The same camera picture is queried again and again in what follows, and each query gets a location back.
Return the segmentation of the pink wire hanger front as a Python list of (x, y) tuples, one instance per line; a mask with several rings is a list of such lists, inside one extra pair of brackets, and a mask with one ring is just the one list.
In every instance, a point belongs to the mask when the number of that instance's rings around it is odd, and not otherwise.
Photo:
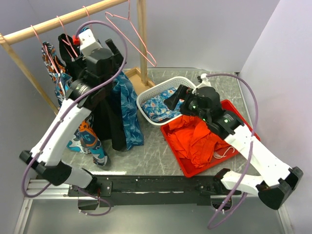
[(86, 6), (82, 6), (82, 8), (85, 10), (85, 13), (87, 15), (88, 21), (91, 21), (91, 17), (90, 17), (90, 14), (89, 14), (89, 11), (88, 11), (87, 7)]

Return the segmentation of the blue shark print shorts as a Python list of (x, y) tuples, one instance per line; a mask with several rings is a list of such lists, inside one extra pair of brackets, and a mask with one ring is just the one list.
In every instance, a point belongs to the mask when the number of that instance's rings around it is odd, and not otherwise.
[(128, 77), (121, 72), (114, 79), (113, 97), (121, 107), (127, 150), (144, 144), (144, 136), (137, 117), (137, 94)]

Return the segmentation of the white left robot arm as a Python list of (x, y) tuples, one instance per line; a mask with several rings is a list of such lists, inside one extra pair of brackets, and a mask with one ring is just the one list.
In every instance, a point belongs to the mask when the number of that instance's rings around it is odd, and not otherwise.
[(40, 191), (35, 195), (30, 195), (26, 192), (25, 180), (31, 168), (49, 181), (48, 185), (69, 184), (77, 186), (87, 196), (96, 192), (96, 177), (83, 168), (75, 168), (65, 164), (61, 160), (61, 155), (74, 131), (91, 113), (91, 108), (83, 107), (82, 103), (89, 97), (96, 95), (99, 90), (102, 91), (103, 87), (111, 83), (122, 72), (128, 55), (125, 39), (122, 39), (122, 42), (125, 48), (125, 55), (116, 73), (107, 81), (80, 94), (75, 100), (65, 100), (56, 118), (39, 143), (31, 151), (21, 152), (19, 157), (27, 164), (21, 183), (21, 189), (25, 196), (36, 197), (43, 192)]

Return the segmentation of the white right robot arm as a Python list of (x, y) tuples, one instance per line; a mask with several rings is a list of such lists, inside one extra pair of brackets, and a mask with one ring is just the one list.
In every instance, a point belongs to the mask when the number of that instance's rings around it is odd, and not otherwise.
[(212, 133), (234, 147), (259, 172), (253, 176), (223, 169), (215, 176), (214, 190), (221, 195), (231, 189), (257, 195), (267, 207), (278, 210), (296, 189), (303, 171), (278, 159), (252, 135), (238, 114), (224, 109), (213, 87), (191, 89), (180, 85), (164, 104), (174, 110), (180, 100), (183, 115), (203, 120)]

